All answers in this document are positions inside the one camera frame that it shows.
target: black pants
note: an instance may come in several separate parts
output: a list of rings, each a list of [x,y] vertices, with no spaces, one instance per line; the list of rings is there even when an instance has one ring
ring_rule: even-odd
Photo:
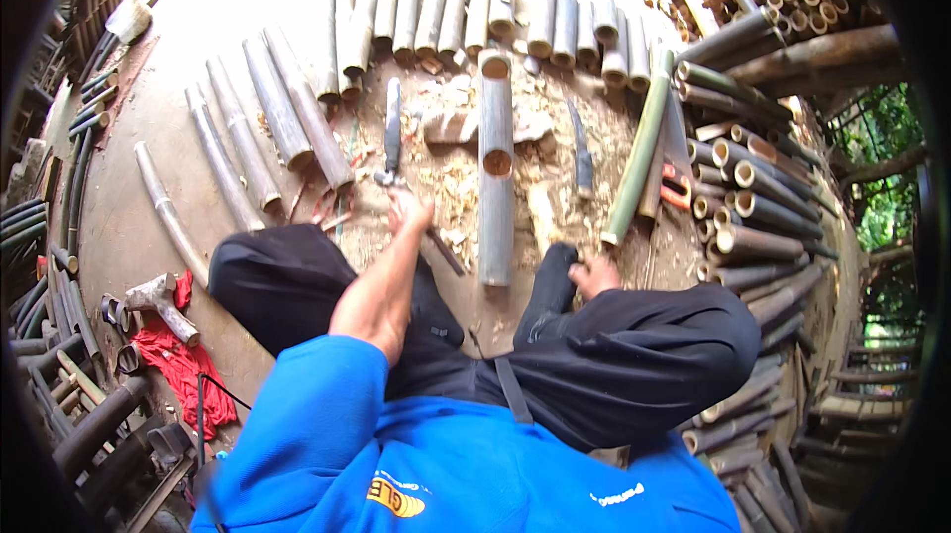
[[[587,452],[648,440],[731,395],[752,370],[760,329],[728,289],[602,292],[569,313],[577,251],[545,255],[506,357],[532,417]],[[327,332],[353,269],[320,229],[236,233],[211,260],[208,291],[273,355]],[[459,346],[462,327],[420,257],[403,353],[387,400],[444,396],[505,406],[494,360]]]

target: yellow logo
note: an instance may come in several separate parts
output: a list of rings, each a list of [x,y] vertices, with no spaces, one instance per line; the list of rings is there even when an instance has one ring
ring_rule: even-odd
[[[407,496],[379,477],[370,481],[370,491],[366,493],[366,499],[383,504],[401,518],[414,517],[426,507],[426,503],[419,498]]]

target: tree trunk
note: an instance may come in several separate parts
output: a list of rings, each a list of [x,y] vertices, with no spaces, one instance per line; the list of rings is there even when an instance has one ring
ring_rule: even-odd
[[[872,182],[896,173],[905,173],[924,161],[925,154],[924,144],[921,143],[901,152],[894,158],[860,166],[843,178],[840,188],[845,192],[848,187],[856,183]]]

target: man's arm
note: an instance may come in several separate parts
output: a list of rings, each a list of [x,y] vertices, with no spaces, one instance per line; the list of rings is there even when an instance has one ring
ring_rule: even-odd
[[[410,320],[413,273],[420,241],[433,223],[433,204],[420,203],[406,190],[390,189],[388,194],[393,239],[343,292],[330,318],[330,333],[366,341],[394,366]]]

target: green bamboo stalk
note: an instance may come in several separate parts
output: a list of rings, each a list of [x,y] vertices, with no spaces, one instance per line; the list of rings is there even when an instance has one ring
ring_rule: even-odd
[[[712,69],[707,69],[707,67],[702,67],[699,64],[686,61],[681,62],[677,65],[677,78],[691,85],[713,89],[721,94],[743,100],[746,103],[757,106],[763,111],[769,112],[779,120],[792,120],[792,111],[786,106],[777,103],[775,99],[770,99],[758,89],[743,85],[743,83],[740,83],[732,77],[718,73]]]
[[[624,167],[621,184],[614,195],[611,208],[608,210],[608,225],[601,232],[601,241],[617,246],[624,240],[624,234],[631,226],[637,201],[644,190],[644,181],[647,179],[650,168],[650,159],[653,158],[657,147],[657,135],[660,132],[661,120],[664,117],[664,108],[671,90],[671,71],[673,69],[673,53],[664,51],[658,58],[657,68],[654,69],[648,88],[647,99],[644,101],[644,110],[641,111],[637,131],[634,133],[634,146],[631,155]]]

